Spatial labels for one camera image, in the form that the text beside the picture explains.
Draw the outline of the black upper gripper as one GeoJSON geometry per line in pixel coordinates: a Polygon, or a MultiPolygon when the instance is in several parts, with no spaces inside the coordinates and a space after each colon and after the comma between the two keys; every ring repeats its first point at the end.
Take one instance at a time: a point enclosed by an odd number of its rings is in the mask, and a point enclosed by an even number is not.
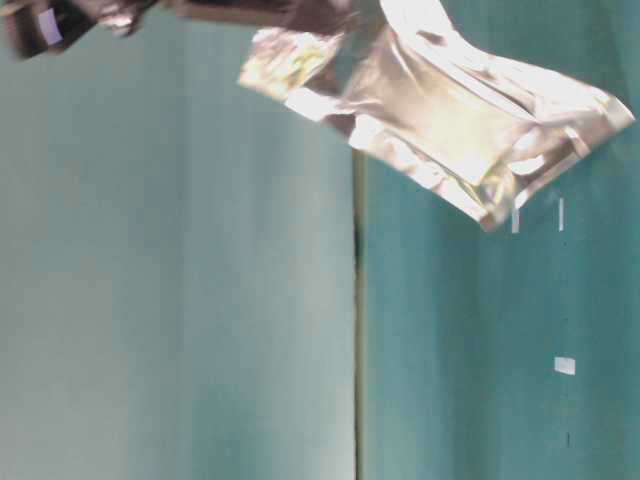
{"type": "Polygon", "coordinates": [[[154,1],[3,1],[1,26],[14,56],[61,53],[96,26],[134,33],[154,1]]]}

